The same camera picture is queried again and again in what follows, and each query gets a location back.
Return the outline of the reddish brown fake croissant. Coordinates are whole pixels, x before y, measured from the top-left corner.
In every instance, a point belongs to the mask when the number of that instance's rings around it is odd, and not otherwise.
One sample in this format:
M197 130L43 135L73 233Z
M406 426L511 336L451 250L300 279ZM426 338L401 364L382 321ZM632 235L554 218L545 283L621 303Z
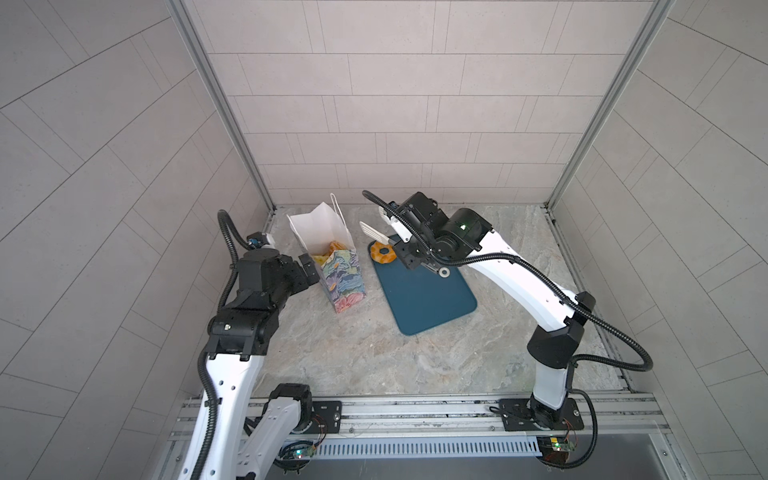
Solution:
M344 245L343 243L338 242L338 241L332 241L330 243L330 245L329 245L329 251L328 251L327 255L331 256L335 252L346 251L346 250L348 250L348 247L346 245Z

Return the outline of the fake ring donut bread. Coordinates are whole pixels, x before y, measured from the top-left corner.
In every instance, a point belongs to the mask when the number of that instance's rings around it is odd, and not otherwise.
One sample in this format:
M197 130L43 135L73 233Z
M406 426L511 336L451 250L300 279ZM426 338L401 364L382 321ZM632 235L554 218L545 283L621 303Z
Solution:
M370 258L377 264L386 265L394 262L397 255L389 244L374 241L369 246Z

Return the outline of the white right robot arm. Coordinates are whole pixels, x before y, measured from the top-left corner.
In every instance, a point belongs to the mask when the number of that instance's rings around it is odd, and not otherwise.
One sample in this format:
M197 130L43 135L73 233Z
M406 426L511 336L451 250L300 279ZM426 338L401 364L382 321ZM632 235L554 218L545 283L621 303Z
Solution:
M400 205L381 205L379 212L399 236L395 251L408 269L468 266L532 315L537 327L527 349L536 373L529 411L543 428L562 424L572 384L571 361L586 323L576 310L579 297L524 261L490 222L469 208L448 216L436 201L417 192Z

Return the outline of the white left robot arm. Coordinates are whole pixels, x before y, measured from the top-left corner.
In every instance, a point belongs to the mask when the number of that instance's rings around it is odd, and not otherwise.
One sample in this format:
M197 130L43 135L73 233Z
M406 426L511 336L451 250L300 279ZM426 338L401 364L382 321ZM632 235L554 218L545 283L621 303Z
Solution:
M270 394L253 432L244 432L279 315L291 296L319 280L313 259L263 247L245 252L233 272L237 294L226 296L209 322L209 339L197 361L204 397L179 473L182 479L260 479L289 435L312 421L310 388L283 383Z

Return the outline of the dark teal plastic tray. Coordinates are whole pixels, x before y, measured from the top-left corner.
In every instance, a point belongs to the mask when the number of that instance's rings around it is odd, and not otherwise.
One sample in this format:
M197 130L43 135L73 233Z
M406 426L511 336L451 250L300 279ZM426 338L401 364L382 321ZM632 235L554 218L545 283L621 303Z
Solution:
M424 268L407 270L396 259L372 265L399 331L413 336L473 313L477 299L462 274L441 278Z

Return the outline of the left green circuit board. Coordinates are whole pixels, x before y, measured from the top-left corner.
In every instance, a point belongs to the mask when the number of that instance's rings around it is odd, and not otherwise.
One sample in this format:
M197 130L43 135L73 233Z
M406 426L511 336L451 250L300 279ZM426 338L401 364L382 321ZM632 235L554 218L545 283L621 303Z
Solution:
M317 444L308 440L301 440L284 446L279 458L282 461L300 461L313 457L317 451Z

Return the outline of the green circuit board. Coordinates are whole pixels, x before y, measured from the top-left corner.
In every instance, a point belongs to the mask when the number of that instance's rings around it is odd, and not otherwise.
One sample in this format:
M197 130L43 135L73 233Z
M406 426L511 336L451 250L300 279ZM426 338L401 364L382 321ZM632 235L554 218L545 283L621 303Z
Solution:
M566 464L572 453L577 449L578 442L566 437L539 436L537 444L542 462L550 462L556 465Z
M313 457L317 451L317 444L308 440L301 440L284 446L279 458L282 461L300 461Z

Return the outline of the right green circuit board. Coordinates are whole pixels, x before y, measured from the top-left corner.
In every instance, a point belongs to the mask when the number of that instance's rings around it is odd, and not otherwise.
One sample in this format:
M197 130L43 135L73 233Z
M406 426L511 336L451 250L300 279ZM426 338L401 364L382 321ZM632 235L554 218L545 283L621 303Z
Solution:
M566 437L539 436L537 444L542 462L550 462L556 465L566 464L572 453L577 449L578 442Z

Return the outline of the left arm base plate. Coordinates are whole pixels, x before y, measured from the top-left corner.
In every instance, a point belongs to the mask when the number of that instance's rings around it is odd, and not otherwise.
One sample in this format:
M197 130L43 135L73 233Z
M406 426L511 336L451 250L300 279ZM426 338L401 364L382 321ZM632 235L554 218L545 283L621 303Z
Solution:
M310 422L292 435L337 434L341 428L343 404L338 400L314 401Z

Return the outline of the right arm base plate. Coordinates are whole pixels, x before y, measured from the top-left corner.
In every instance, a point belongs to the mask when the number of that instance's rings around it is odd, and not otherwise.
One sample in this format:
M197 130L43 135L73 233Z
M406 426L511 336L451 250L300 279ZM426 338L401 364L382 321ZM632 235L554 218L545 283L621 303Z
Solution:
M584 429L581 411L573 398L566 398L559 409L552 409L534 398L500 399L496 407L507 432Z

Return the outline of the aluminium corner post right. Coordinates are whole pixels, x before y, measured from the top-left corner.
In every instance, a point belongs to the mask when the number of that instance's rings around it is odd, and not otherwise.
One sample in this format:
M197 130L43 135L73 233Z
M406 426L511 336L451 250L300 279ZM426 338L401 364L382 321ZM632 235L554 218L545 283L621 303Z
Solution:
M594 141L604 127L610 114L613 112L618 100L626 90L632 76L638 69L655 37L658 35L658 32L674 4L674 0L656 0L652 2L648 14L641 23L637 35L630 44L622 63L567 163L552 195L545 202L545 208L548 212L552 213L563 198L581 163L586 158Z

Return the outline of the aluminium corner post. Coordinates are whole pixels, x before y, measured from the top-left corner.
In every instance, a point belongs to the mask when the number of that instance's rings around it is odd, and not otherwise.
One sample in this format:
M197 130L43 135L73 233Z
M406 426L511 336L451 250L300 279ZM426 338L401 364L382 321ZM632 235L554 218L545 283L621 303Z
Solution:
M604 127L610 114L613 112L618 100L626 90L632 76L638 69L655 37L658 35L658 32L674 4L674 0L656 0L652 2L648 14L641 23L637 35L630 44L622 63L567 163L552 195L545 202L545 208L548 212L552 213L563 198L581 163L586 158L594 141Z
M216 75L214 66L205 50L202 39L194 26L190 16L190 10L185 2L181 0L168 0L166 1L166 5L171 18L180 33L182 41L198 70L202 83L221 117L222 124L228 136L253 179L269 214L273 215L276 210L276 205L268 191L263 176L258 170L254 156L234 115L234 110Z

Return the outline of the aluminium corner post left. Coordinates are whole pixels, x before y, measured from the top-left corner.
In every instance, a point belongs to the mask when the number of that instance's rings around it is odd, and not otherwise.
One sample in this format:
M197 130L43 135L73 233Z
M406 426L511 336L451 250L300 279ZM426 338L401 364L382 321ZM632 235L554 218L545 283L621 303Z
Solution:
M273 215L276 210L276 205L268 191L263 176L258 170L254 156L234 115L234 110L216 75L214 66L205 50L202 39L194 26L190 16L190 10L185 2L181 0L168 0L166 1L166 5L171 18L180 33L182 41L198 70L202 83L221 117L222 124L228 136L253 179L269 214Z

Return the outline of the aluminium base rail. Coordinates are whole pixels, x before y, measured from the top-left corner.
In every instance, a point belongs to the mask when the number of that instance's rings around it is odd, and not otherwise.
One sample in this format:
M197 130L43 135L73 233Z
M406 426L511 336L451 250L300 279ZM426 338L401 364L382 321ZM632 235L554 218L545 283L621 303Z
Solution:
M662 460L672 451L669 426L656 398L647 393L593 392L588 400L571 395L581 411L583 430L507 432L504 430L500 399L527 398L524 395L449 396L352 396L316 398L343 404L341 428L337 434L289 435L283 447L308 440L317 444L311 460L357 459L442 459L534 457L541 452L539 436L566 437L578 442L567 463L575 462L587 450L595 450L590 437L600 435L599 445L612 437L648 441L642 453L653 452ZM251 398L244 426L251 434L268 399Z

